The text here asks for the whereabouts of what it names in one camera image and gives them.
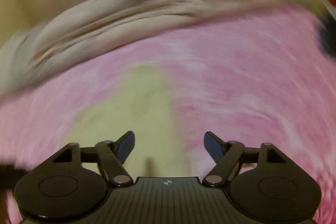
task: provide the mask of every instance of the crosshair symbol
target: crosshair symbol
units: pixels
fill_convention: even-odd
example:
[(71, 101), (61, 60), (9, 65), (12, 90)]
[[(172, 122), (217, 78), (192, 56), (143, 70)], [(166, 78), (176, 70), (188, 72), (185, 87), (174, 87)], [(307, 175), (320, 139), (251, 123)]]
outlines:
[(171, 185), (172, 183), (174, 183), (174, 182), (172, 182), (171, 180), (165, 180), (164, 182), (163, 182), (165, 185)]

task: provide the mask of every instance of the pink blanket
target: pink blanket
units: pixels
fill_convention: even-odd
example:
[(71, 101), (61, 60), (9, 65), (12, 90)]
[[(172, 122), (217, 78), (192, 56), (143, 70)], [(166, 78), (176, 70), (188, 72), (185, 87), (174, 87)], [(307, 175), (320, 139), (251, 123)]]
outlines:
[[(336, 223), (336, 66), (315, 36), (315, 16), (277, 7), (217, 19), (126, 45), (83, 63), (0, 108), (0, 156), (34, 167), (53, 154), (83, 108), (106, 98), (133, 62), (171, 76), (196, 175), (214, 165), (213, 131), (249, 147), (274, 143), (321, 186), (315, 220)], [(19, 221), (10, 206), (13, 223)]]

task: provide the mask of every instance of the green fabric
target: green fabric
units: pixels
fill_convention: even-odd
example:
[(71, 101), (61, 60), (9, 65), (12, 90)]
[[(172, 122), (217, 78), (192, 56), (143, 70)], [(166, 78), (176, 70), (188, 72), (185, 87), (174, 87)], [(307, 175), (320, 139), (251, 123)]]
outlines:
[[(124, 166), (137, 176), (190, 176), (191, 168), (172, 108), (172, 94), (162, 72), (153, 65), (131, 68), (109, 99), (77, 117), (64, 145), (94, 146), (135, 133), (135, 148)], [(83, 165), (97, 172), (92, 164)]]

